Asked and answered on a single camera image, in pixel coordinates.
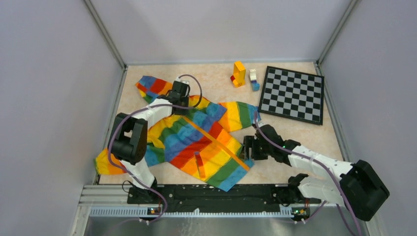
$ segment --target green stripe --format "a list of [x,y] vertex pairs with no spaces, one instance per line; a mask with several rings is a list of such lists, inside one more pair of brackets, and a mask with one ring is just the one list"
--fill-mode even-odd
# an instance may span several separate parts
[[148,143],[148,147],[153,153],[155,153],[159,163],[165,162],[165,150],[163,148],[155,147],[153,143]]
[[243,146],[240,145],[239,149],[237,150],[237,152],[235,153],[235,155],[242,160],[242,158],[240,158],[240,153],[242,152]]
[[252,121],[250,120],[249,108],[247,104],[242,103],[242,102],[237,102],[237,103],[238,103],[240,122],[242,123],[242,129],[250,127],[252,125]]
[[98,171],[98,166],[97,166],[97,160],[94,159],[94,167],[95,167],[95,171],[100,174],[100,171]]
[[[190,113],[187,115],[187,117],[190,120],[193,120],[194,118],[194,113]],[[161,134],[159,135],[158,139],[162,142],[165,143],[165,139],[172,135],[172,134],[178,134],[179,130],[184,127],[185,125],[187,125],[188,122],[186,122],[183,118],[180,118],[179,120],[175,121],[172,125],[172,127],[165,127]]]
[[230,158],[229,161],[217,171],[217,173],[206,181],[206,183],[215,187],[219,186],[221,182],[227,179],[233,171],[236,170],[237,167],[239,167],[239,164],[234,159]]
[[149,95],[145,95],[143,98],[148,104],[152,101],[152,97]]

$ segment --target black and white checkerboard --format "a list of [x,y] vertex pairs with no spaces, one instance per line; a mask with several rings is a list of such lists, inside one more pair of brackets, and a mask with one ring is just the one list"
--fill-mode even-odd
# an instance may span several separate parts
[[267,67],[259,112],[323,124],[324,77]]

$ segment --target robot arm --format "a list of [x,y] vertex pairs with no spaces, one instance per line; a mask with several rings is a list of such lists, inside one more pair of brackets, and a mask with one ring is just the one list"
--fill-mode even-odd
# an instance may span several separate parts
[[[188,81],[177,79],[173,83],[173,89],[167,95],[158,97],[147,106],[147,110],[129,118],[116,134],[112,153],[129,172],[149,188],[154,189],[157,182],[143,158],[147,148],[148,127],[152,127],[161,119],[172,114],[185,115],[187,110],[173,108],[169,105],[188,107],[189,89]],[[166,104],[167,106],[151,107],[156,104]],[[112,135],[126,116],[123,113],[116,116]],[[340,205],[344,204],[337,186],[327,171],[316,162],[313,162],[315,159],[323,163],[334,174],[357,218],[369,221],[389,197],[389,191],[367,162],[360,160],[357,163],[350,163],[325,157],[307,149],[297,141],[284,141],[270,125],[264,125],[261,122],[258,124],[262,133],[275,144],[311,158],[306,159],[299,155],[288,154],[276,148],[264,139],[259,131],[257,131],[255,136],[244,137],[245,158],[264,160],[271,156],[277,162],[303,168],[319,177],[316,178],[306,174],[298,174],[296,177],[291,177],[289,179],[289,187],[297,191],[296,195],[302,195],[304,198],[326,200]],[[131,137],[126,136],[125,132],[130,131],[132,131]],[[138,188],[138,192],[143,199],[151,201],[152,197],[148,190],[135,180],[133,180],[133,184]]]
[[281,147],[309,156],[306,159],[295,154],[288,154],[271,145],[257,131],[254,136],[246,136],[245,156],[254,160],[267,159],[272,156],[277,162],[298,167],[314,173],[317,177],[298,174],[289,179],[305,198],[317,198],[329,203],[343,205],[343,198],[327,171],[313,162],[322,162],[334,174],[352,206],[357,218],[369,221],[389,197],[389,191],[382,183],[369,163],[359,160],[357,163],[338,161],[307,149],[294,140],[282,140],[270,125],[259,122],[260,130]]
[[[144,185],[152,187],[157,184],[155,176],[149,171],[149,167],[143,158],[147,148],[148,127],[152,127],[161,119],[170,115],[185,115],[187,110],[173,108],[169,105],[178,105],[188,107],[189,82],[180,81],[178,78],[173,83],[173,88],[167,95],[156,98],[152,103],[146,106],[146,110],[137,113],[129,118],[116,135],[113,142],[112,153],[123,166],[136,176]],[[166,104],[152,108],[157,104]],[[112,135],[116,127],[127,116],[127,114],[119,113],[116,116]],[[125,132],[131,132],[131,137],[125,135]],[[133,184],[141,189],[145,189],[137,181],[132,180]]]

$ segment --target beige floor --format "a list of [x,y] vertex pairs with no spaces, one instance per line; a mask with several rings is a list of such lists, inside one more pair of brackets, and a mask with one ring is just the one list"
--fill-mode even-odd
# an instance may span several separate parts
[[[244,64],[247,71],[256,69],[258,82],[261,86],[267,65],[316,74],[312,62]],[[147,105],[135,87],[135,83],[144,75],[172,82],[174,78],[181,74],[192,74],[201,83],[203,96],[212,102],[241,101],[258,105],[261,92],[253,92],[249,84],[240,88],[234,88],[230,82],[232,71],[232,63],[130,66],[123,86],[118,112],[130,113]],[[191,78],[190,86],[191,95],[199,93],[197,84]],[[327,106],[324,107],[324,122],[322,126],[267,114],[261,114],[261,116],[263,122],[272,125],[283,139],[299,141],[311,150],[337,160],[342,160]],[[253,135],[254,133],[255,130],[253,128],[247,128],[233,132],[232,135],[242,143],[245,135]],[[169,163],[150,167],[150,171],[156,176],[158,183],[203,184],[203,182],[180,171]],[[305,173],[302,170],[277,163],[269,158],[268,160],[256,161],[255,166],[239,183],[287,183],[289,177],[295,176],[300,172]],[[127,175],[102,175],[100,184],[122,183],[126,179],[130,179],[130,177]]]

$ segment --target yellow block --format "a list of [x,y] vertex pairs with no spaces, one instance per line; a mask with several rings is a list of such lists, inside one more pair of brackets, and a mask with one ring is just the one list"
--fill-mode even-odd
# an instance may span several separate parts
[[245,85],[245,74],[246,74],[246,69],[243,66],[242,62],[236,61],[233,66],[233,76],[235,80],[232,81],[235,87],[240,87],[242,85]]

